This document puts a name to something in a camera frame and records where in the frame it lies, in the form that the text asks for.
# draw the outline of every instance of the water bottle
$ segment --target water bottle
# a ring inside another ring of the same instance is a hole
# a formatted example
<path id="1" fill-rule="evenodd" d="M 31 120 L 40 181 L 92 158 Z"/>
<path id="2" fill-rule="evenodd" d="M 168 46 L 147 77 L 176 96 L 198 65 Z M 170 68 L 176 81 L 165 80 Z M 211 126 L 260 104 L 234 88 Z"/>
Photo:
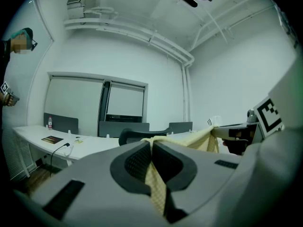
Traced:
<path id="1" fill-rule="evenodd" d="M 51 130 L 53 128 L 53 121 L 52 121 L 52 117 L 49 116 L 48 118 L 48 129 Z"/>

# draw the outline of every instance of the gray partition panel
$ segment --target gray partition panel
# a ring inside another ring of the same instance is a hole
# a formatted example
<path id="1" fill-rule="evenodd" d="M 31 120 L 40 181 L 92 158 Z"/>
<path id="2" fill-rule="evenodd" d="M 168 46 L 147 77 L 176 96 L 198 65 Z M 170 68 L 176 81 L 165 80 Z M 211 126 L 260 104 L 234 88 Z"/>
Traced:
<path id="1" fill-rule="evenodd" d="M 122 130 L 129 128 L 134 131 L 149 131 L 150 124 L 149 123 L 129 123 L 129 122 L 107 122 L 100 121 L 99 122 L 99 137 L 106 137 L 107 134 L 111 138 L 117 137 L 119 138 Z"/>
<path id="2" fill-rule="evenodd" d="M 48 124 L 49 116 L 52 117 L 53 120 L 53 129 L 56 131 L 61 131 L 68 133 L 68 130 L 71 131 L 72 134 L 78 134 L 79 129 L 79 120 L 76 118 L 59 116 L 51 113 L 44 113 L 43 124 L 46 126 Z"/>
<path id="3" fill-rule="evenodd" d="M 169 127 L 172 128 L 174 134 L 189 132 L 193 130 L 193 122 L 169 123 Z"/>

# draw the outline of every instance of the person's hand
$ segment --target person's hand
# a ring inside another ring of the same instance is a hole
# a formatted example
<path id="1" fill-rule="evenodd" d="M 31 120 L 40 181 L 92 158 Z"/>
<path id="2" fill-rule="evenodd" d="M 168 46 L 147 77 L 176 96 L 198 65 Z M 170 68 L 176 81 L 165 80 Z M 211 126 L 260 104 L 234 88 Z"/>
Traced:
<path id="1" fill-rule="evenodd" d="M 10 98 L 9 99 L 9 103 L 8 102 L 8 98 L 9 98 L 9 95 L 7 94 L 6 97 L 4 98 L 4 94 L 3 93 L 0 93 L 0 101 L 1 101 L 1 104 L 2 105 L 6 105 L 8 107 L 12 107 L 14 106 L 16 103 L 14 103 L 13 99 Z"/>

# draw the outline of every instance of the yellow cloth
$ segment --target yellow cloth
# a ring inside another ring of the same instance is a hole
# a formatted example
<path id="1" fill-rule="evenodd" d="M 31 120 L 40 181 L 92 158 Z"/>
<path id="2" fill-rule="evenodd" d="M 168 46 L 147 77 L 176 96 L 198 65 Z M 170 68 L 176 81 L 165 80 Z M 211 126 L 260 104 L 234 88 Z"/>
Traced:
<path id="1" fill-rule="evenodd" d="M 174 140 L 167 136 L 155 136 L 150 139 L 142 139 L 144 141 L 150 142 L 151 150 L 153 143 L 155 141 L 159 142 L 170 142 L 176 145 L 201 150 L 219 153 L 219 145 L 217 138 L 211 135 L 211 131 L 214 126 L 211 126 L 202 131 L 191 133 L 190 136 L 183 140 Z M 151 188 L 151 202 L 156 207 L 156 209 L 163 214 L 166 199 L 166 185 L 160 177 L 156 167 L 151 162 L 146 173 L 145 184 L 149 185 Z"/>

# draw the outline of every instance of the person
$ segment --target person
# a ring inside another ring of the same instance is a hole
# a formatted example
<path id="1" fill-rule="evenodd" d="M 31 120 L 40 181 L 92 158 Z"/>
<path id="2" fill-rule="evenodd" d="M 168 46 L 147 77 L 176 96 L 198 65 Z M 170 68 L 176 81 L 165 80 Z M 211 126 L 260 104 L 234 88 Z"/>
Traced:
<path id="1" fill-rule="evenodd" d="M 12 52 L 14 53 L 19 53 L 19 54 L 24 54 L 26 50 L 33 50 L 33 48 L 36 45 L 33 45 L 33 31 L 30 28 L 24 28 L 21 29 L 15 33 L 13 33 L 10 37 L 9 40 L 6 41 L 1 41 L 0 42 L 0 55 L 1 55 L 1 61 L 0 61 L 0 86 L 2 86 L 4 82 L 4 75 L 6 68 L 8 66 L 9 60 L 10 60 L 10 54 Z M 4 152 L 2 148 L 2 107 L 4 105 L 12 107 L 15 105 L 12 99 L 8 101 L 9 96 L 7 95 L 4 98 L 4 94 L 0 92 L 0 104 L 1 104 L 1 109 L 0 109 L 0 160 L 4 162 L 3 165 L 6 166 L 5 164 L 5 157 L 4 157 Z"/>

